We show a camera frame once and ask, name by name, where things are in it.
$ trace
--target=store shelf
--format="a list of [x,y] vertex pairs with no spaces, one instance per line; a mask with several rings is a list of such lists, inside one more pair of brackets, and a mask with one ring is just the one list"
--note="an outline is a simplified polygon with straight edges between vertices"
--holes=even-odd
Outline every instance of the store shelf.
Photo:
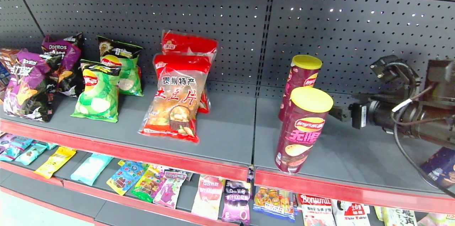
[[[255,184],[369,205],[455,213],[455,199],[428,185],[397,149],[391,135],[379,127],[357,130],[349,122],[328,117],[300,173],[290,176],[274,162],[281,122],[280,100],[257,100]],[[417,163],[437,145],[403,139]]]
[[198,114],[195,145],[171,138],[138,134],[156,93],[146,86],[143,97],[120,96],[116,124],[70,117],[76,99],[58,97],[55,114],[48,123],[8,117],[0,112],[2,131],[78,150],[143,161],[228,179],[246,180],[251,163],[255,99],[210,93],[210,114]]

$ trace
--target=lay's chip bag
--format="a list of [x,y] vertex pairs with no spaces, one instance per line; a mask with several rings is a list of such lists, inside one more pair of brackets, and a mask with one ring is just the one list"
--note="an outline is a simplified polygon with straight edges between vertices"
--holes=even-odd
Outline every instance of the lay's chip bag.
[[98,36],[100,60],[107,66],[121,67],[118,84],[122,95],[143,96],[141,78],[137,67],[140,46],[113,41]]
[[79,96],[72,117],[118,121],[118,83],[121,67],[81,60],[85,90]]

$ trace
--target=purple candy bag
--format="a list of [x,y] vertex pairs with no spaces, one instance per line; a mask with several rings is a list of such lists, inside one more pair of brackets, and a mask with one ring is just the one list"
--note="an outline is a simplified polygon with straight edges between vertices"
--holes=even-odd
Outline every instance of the purple candy bag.
[[85,88],[81,71],[81,55],[84,47],[82,33],[54,41],[49,35],[44,37],[41,48],[46,55],[62,55],[61,66],[50,74],[50,79],[55,82],[55,91],[70,97],[78,97]]
[[221,220],[250,224],[251,184],[243,181],[226,181],[224,187],[224,209]]

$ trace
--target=potato chip can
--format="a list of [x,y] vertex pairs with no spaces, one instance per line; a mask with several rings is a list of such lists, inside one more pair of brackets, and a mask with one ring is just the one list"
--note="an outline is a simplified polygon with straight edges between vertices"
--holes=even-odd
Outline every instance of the potato chip can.
[[291,70],[284,87],[283,101],[278,113],[278,118],[281,121],[283,121],[288,112],[290,106],[289,97],[292,90],[298,87],[313,87],[321,66],[322,61],[320,59],[307,54],[299,54],[292,58]]
[[333,99],[324,91],[298,87],[290,95],[291,106],[281,127],[275,164],[289,174],[300,171],[321,134]]

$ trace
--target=potato chip bag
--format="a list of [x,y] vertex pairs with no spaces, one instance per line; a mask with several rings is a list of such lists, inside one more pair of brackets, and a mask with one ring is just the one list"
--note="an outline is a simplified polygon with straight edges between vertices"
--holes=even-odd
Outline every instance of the potato chip bag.
[[81,60],[85,90],[79,96],[72,117],[118,121],[120,66]]
[[[171,30],[163,30],[161,35],[161,51],[163,54],[182,54],[182,55],[203,55],[210,57],[210,63],[215,59],[218,51],[218,41],[204,38],[190,33],[181,33]],[[210,100],[207,95],[207,87],[200,97],[198,112],[210,112]]]
[[107,66],[121,67],[118,87],[122,95],[143,96],[141,78],[138,73],[140,46],[113,41],[98,36],[98,48],[101,63]]
[[48,122],[53,113],[49,91],[54,87],[48,74],[60,67],[62,57],[19,51],[3,101],[5,114]]
[[196,113],[210,70],[210,58],[158,54],[153,63],[158,77],[158,90],[139,133],[198,143]]
[[34,172],[41,176],[44,176],[46,179],[50,179],[52,175],[58,171],[65,163],[67,163],[70,158],[76,154],[75,149],[68,147],[59,147],[57,151],[50,156],[47,161],[42,164]]
[[83,34],[78,33],[58,41],[47,35],[41,48],[44,54],[63,55],[61,66],[50,74],[50,78],[55,81],[55,90],[70,97],[78,97],[84,90],[84,79],[80,70],[84,48]]

